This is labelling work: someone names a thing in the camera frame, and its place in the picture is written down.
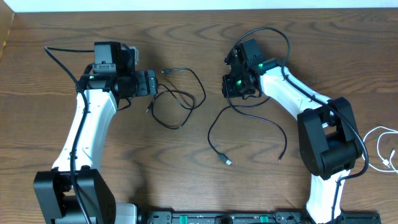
white wall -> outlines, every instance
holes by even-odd
[[[398,0],[4,0],[14,12],[398,7]]]

